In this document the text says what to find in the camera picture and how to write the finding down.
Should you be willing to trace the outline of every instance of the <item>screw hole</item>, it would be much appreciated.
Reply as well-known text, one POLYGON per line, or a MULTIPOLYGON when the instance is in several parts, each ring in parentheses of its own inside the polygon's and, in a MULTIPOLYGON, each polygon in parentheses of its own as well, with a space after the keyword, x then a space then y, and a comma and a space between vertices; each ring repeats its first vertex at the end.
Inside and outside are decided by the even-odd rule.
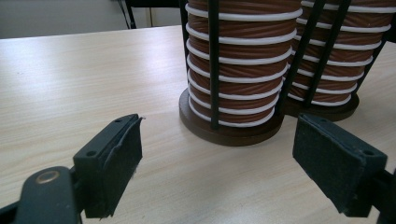
POLYGON ((89 152, 87 152, 87 156, 89 156, 89 157, 94 156, 95 154, 96 154, 95 151, 89 151, 89 152))
POLYGON ((364 150, 363 153, 366 154, 367 156, 374 156, 374 152, 369 150, 364 150))

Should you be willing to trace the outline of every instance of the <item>white wall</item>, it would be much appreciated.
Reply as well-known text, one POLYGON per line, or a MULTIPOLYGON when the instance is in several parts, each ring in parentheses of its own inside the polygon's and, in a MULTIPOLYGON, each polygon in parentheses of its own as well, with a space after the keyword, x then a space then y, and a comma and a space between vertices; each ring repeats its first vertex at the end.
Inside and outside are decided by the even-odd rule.
MULTIPOLYGON (((138 28, 150 25, 147 8, 133 8, 133 12, 138 28)), ((154 26, 180 24, 177 8, 153 8, 151 12, 154 26)), ((125 19, 114 0, 0 0, 0 38, 125 29, 125 19)))

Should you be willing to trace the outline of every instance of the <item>round wooden base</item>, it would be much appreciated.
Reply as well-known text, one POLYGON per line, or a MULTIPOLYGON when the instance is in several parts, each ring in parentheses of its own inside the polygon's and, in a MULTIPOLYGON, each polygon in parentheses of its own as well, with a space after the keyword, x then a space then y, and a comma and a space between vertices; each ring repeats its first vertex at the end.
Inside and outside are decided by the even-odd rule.
POLYGON ((200 119, 191 111, 188 90, 180 95, 178 106, 181 120, 192 133, 209 142, 230 147, 250 146, 267 140, 279 131, 284 118, 284 115, 274 115, 264 124, 252 128, 220 125, 217 130, 212 130, 210 122, 200 119))
POLYGON ((309 108, 303 106, 303 102, 287 98, 283 113, 286 115, 298 117, 300 113, 307 113, 323 117, 331 121, 337 121, 349 118, 359 105, 359 97, 356 94, 345 105, 340 106, 322 106, 311 105, 309 108))

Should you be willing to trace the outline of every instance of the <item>cable spool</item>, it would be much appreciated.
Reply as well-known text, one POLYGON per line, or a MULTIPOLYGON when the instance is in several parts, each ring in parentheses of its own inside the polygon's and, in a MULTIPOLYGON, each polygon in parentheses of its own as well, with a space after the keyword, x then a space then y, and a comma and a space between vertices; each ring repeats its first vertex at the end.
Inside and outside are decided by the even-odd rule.
POLYGON ((305 30, 313 31, 301 61, 290 69, 295 73, 287 81, 289 98, 282 111, 295 117, 300 112, 310 112, 335 121, 351 116, 358 106, 356 92, 385 43, 383 34, 390 28, 396 4, 373 0, 355 0, 350 5, 338 0, 324 2, 302 2, 304 12, 297 19, 293 56, 300 50, 305 30), (322 11, 314 27, 308 27, 317 2, 323 4, 322 11), (335 31, 334 26, 339 26, 339 30, 335 31), (330 43, 329 36, 334 34, 330 43))
POLYGON ((295 0, 288 4, 221 1, 217 21, 210 18, 211 4, 190 0, 185 6, 189 87, 180 97, 180 116, 193 133, 208 141, 227 146, 256 144, 273 136, 283 121, 283 115, 275 115, 275 105, 301 4, 295 0), (214 41, 213 22, 218 24, 214 41), (218 49, 215 60, 212 48, 218 49), (213 70, 213 62, 218 71, 213 70))

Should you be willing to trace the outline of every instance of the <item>light wood grain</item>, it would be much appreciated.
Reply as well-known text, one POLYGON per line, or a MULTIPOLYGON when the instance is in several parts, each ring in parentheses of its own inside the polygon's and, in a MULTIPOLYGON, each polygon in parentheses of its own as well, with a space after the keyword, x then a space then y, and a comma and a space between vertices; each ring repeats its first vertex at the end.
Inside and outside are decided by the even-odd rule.
MULTIPOLYGON (((396 46, 387 44, 339 121, 396 166, 396 46)), ((375 223, 339 215, 291 156, 296 119, 273 138, 223 147, 178 115, 187 88, 180 26, 0 40, 0 206, 23 181, 72 157, 111 120, 132 113, 144 158, 116 214, 100 223, 375 223)), ((96 223, 86 219, 84 223, 96 223)))

